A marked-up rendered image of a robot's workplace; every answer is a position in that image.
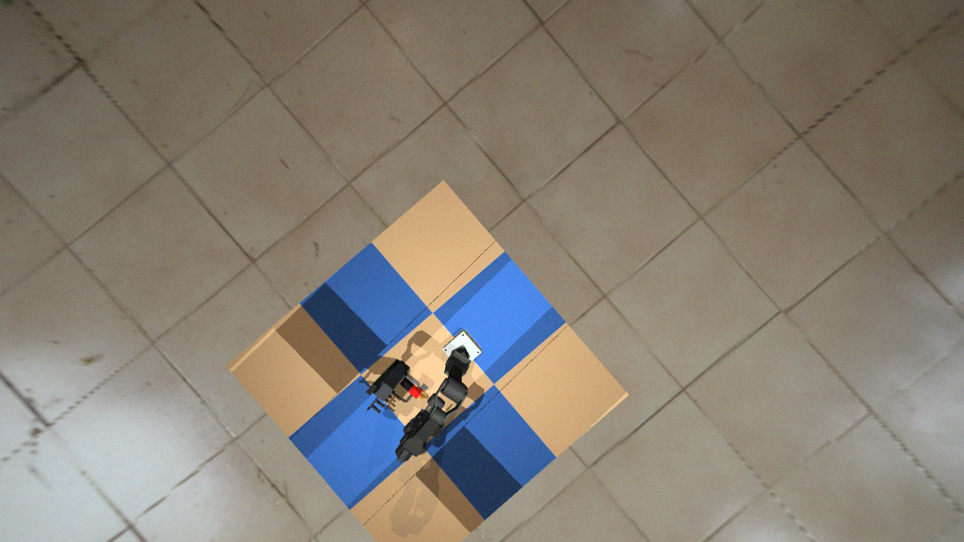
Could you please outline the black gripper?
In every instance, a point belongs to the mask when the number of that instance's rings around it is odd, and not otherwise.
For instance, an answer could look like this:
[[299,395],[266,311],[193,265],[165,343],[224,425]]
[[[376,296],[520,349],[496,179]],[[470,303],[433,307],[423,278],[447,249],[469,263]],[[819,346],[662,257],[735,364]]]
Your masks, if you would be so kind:
[[[430,412],[432,411],[432,408],[436,404],[436,394],[432,394],[432,396],[428,399],[427,404],[429,404],[428,407],[420,410],[419,414],[417,414],[416,416],[414,416],[413,419],[407,422],[407,424],[405,425],[405,428],[403,428],[404,433],[409,432],[410,428],[412,428],[412,423],[414,421],[417,421],[417,419],[423,419],[423,421],[425,421],[427,416],[429,416]],[[444,405],[445,405],[445,401],[438,396],[437,407],[443,409]]]

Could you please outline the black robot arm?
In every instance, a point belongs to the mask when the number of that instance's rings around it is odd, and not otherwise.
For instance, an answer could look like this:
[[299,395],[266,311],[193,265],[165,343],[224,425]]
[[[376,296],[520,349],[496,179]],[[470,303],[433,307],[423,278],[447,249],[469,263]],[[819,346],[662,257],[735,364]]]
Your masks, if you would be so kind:
[[[451,353],[447,359],[444,370],[444,373],[447,374],[448,377],[445,378],[440,387],[438,387],[436,404],[432,408],[432,411],[425,421],[423,421],[423,419],[417,419],[417,421],[412,423],[412,428],[404,434],[399,442],[400,445],[395,450],[395,454],[401,463],[402,461],[407,461],[412,454],[414,457],[417,457],[419,454],[425,452],[425,443],[428,438],[430,436],[437,438],[438,435],[441,434],[448,416],[460,410],[462,402],[467,398],[468,387],[462,383],[462,375],[467,373],[469,364],[471,364],[471,359],[469,359],[471,355],[468,353],[464,344],[455,348]],[[457,406],[448,412],[438,408],[438,392],[453,401]]]

